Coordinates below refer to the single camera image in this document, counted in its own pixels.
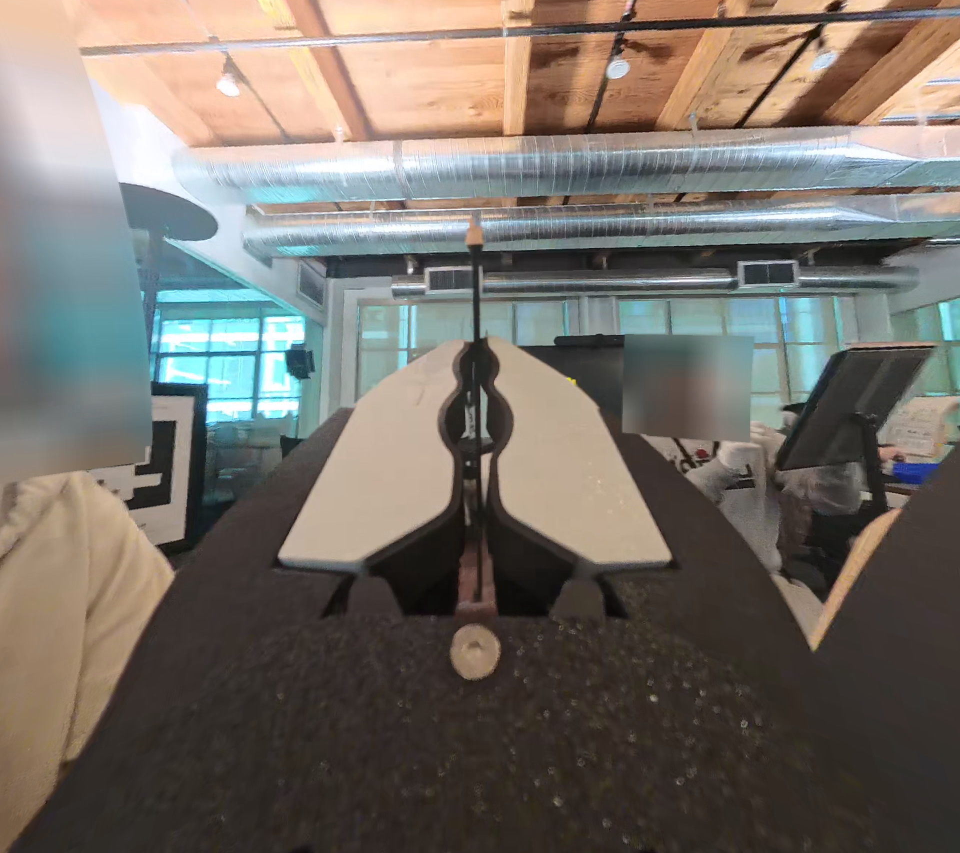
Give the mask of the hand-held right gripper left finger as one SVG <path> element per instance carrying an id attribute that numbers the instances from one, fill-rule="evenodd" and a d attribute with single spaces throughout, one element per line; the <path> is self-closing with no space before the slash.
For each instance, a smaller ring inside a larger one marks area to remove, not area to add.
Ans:
<path id="1" fill-rule="evenodd" d="M 455 604 L 469 351 L 466 340 L 445 341 L 355 404 L 279 549 L 280 567 L 383 580 L 408 614 Z"/>

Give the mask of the black and white marker poster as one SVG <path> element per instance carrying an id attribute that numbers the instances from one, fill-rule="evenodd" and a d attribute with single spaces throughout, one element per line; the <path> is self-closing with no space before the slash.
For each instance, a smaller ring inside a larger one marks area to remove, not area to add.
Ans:
<path id="1" fill-rule="evenodd" d="M 200 540 L 205 487 L 209 389 L 205 384 L 151 384 L 152 436 L 140 462 L 91 470 L 121 500 L 150 544 L 172 557 Z"/>

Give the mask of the silver duct with vents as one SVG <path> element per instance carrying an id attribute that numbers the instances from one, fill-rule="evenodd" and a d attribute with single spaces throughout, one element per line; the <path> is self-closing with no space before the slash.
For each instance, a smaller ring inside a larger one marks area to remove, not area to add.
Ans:
<path id="1" fill-rule="evenodd" d="M 706 297 L 715 295 L 898 294 L 919 283 L 915 267 L 802 266 L 796 260 L 748 260 L 725 268 L 607 269 L 488 272 L 481 269 L 487 297 Z M 470 266 L 428 267 L 421 274 L 395 276 L 396 299 L 454 298 L 472 294 Z"/>

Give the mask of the black board with wooden rim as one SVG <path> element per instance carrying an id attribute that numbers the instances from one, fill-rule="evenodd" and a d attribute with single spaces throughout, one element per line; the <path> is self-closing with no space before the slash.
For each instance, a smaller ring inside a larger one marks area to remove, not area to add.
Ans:
<path id="1" fill-rule="evenodd" d="M 959 462 L 876 546 L 817 649 L 822 731 L 881 851 L 959 849 Z"/>

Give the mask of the wide silver air duct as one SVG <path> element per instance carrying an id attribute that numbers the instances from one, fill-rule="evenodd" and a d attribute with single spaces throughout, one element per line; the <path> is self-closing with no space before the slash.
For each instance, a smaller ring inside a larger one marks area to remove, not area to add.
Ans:
<path id="1" fill-rule="evenodd" d="M 958 126 L 829 126 L 189 148 L 197 199 L 266 204 L 956 187 Z"/>

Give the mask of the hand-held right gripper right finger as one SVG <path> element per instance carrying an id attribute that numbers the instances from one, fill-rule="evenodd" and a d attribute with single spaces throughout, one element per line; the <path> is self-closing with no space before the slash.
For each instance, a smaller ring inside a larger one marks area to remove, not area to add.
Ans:
<path id="1" fill-rule="evenodd" d="M 547 617 L 570 593 L 581 616 L 624 614 L 615 578 L 671 573 L 675 561 L 598 405 L 498 336 L 481 360 L 497 614 Z"/>

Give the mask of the black monitor on arm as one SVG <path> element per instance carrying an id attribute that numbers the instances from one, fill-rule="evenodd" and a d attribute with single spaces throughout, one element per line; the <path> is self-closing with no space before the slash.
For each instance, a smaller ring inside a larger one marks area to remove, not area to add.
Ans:
<path id="1" fill-rule="evenodd" d="M 860 343 L 832 355 L 775 469 L 862 463 L 873 516 L 888 511 L 879 432 L 936 349 L 933 342 Z"/>

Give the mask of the black ceiling rail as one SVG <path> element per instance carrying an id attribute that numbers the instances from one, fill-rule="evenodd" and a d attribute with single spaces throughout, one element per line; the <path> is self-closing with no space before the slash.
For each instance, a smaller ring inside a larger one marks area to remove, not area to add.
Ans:
<path id="1" fill-rule="evenodd" d="M 727 18 L 636 19 L 617 21 L 576 21 L 530 26 L 446 28 L 422 31 L 351 33 L 330 36 L 274 36 L 258 39 L 177 41 L 170 43 L 114 43 L 83 46 L 85 59 L 164 55 L 231 55 L 240 52 L 336 50 L 352 46 L 426 44 L 513 39 L 555 39 L 585 36 L 627 36 L 632 33 L 680 33 L 707 31 L 750 31 L 786 27 L 821 27 L 835 24 L 918 23 L 952 20 L 959 7 L 878 9 L 870 11 L 822 11 L 796 14 L 763 14 Z"/>

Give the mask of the black pencil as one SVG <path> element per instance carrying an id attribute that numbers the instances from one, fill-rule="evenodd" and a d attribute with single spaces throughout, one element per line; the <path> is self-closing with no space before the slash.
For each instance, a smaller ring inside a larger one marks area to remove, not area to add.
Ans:
<path id="1" fill-rule="evenodd" d="M 472 558 L 474 560 L 474 580 L 472 587 L 472 605 L 479 607 L 484 593 L 484 494 L 482 476 L 483 437 L 481 423 L 481 384 L 478 363 L 482 351 L 481 335 L 481 254 L 483 250 L 483 232 L 477 217 L 472 217 L 466 231 L 466 247 L 470 260 L 471 279 L 471 315 L 472 343 L 469 351 L 470 364 L 470 402 L 473 422 L 473 502 L 470 508 L 472 536 Z"/>

